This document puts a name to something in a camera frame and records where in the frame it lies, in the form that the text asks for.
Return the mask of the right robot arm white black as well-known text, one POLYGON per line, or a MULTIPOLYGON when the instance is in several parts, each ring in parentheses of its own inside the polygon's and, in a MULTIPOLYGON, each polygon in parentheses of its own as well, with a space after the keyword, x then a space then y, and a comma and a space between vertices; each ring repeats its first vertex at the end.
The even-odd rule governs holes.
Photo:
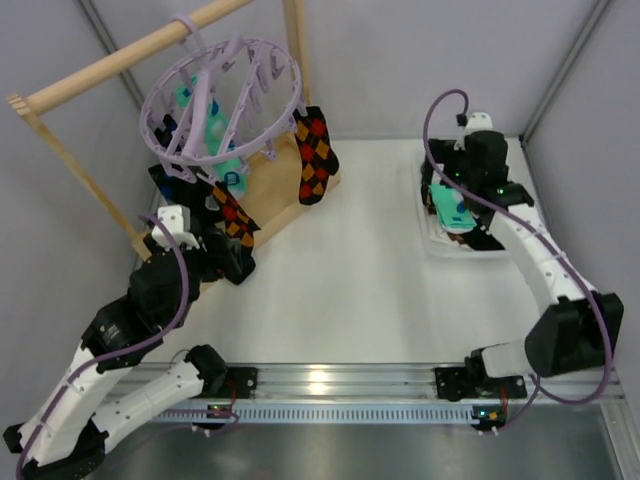
POLYGON ((460 194, 517 266, 539 317, 523 338, 474 350, 469 361, 497 379, 534 379, 600 367, 610 376, 624 307, 579 274, 544 226, 533 197, 509 177, 503 134, 478 130, 463 141, 427 139, 425 163, 440 186, 460 194))

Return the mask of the red orange argyle sock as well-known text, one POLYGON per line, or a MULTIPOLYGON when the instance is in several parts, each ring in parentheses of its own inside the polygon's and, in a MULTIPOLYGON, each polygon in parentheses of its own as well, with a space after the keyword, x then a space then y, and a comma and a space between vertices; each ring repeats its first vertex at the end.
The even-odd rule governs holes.
POLYGON ((328 188, 329 178, 339 171, 339 160, 331 147, 326 118, 318 106, 307 106, 306 114, 293 112, 297 131, 294 134, 301 160, 298 189, 299 203, 319 203, 328 188))
POLYGON ((222 214, 227 236, 238 240, 243 249, 251 252, 255 245, 254 234, 260 230, 259 225, 245 212, 225 183, 217 181, 212 195, 222 214))

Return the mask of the purple round clip hanger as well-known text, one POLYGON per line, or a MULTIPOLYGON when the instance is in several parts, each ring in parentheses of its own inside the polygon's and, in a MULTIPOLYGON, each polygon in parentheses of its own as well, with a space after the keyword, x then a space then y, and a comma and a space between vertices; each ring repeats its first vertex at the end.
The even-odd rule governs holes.
POLYGON ((214 184, 200 168, 238 157, 249 174, 253 150, 277 158, 275 140, 296 128, 293 112, 304 111, 298 62, 282 47, 265 39, 235 34, 208 45, 186 15, 174 17, 186 25, 195 42, 151 87, 140 112, 140 133, 166 173, 195 183, 214 184), (191 77, 197 77, 197 84, 191 77), (175 90, 194 86, 187 107, 176 103, 175 90), (215 156, 204 153, 208 107, 215 98, 228 127, 215 156))

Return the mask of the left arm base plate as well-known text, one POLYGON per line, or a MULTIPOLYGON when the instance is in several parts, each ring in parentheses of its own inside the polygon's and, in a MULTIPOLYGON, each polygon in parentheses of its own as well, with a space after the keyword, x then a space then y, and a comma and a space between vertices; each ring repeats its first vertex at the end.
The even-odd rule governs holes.
POLYGON ((218 398, 251 399, 258 386, 259 370, 255 367, 231 367, 217 392, 218 398))

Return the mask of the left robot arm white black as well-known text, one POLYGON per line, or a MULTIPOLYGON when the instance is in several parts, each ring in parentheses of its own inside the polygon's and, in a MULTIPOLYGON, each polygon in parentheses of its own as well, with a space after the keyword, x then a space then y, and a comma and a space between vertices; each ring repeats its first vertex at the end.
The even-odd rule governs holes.
POLYGON ((129 277, 126 293, 103 306, 81 337, 72 363, 31 420, 6 428, 19 479, 82 479, 134 430, 174 405, 214 396, 228 385, 228 366, 209 344, 190 348, 156 380, 111 404, 105 397, 144 357, 179 329, 202 284, 241 284, 254 270, 250 250, 217 227, 161 247, 129 277))

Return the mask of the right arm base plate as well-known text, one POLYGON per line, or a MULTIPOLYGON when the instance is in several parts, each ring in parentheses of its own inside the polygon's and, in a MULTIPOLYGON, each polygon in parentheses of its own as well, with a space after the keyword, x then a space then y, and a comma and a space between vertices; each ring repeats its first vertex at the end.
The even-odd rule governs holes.
POLYGON ((521 376, 492 378, 467 367, 434 369, 437 397, 450 402, 471 399, 525 399, 528 394, 521 376))

